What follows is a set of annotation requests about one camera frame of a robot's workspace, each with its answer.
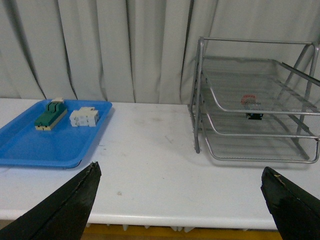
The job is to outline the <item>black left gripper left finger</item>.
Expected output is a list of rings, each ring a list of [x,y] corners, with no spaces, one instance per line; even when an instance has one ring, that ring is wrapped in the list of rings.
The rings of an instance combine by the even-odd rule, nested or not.
[[[31,210],[1,229],[2,240],[79,240],[101,178],[98,162],[67,181]]]

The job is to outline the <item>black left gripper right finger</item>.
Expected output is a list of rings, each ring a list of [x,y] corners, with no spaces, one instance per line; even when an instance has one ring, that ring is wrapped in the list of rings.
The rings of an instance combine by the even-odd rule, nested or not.
[[[265,167],[261,192],[283,240],[320,238],[320,200],[280,173]]]

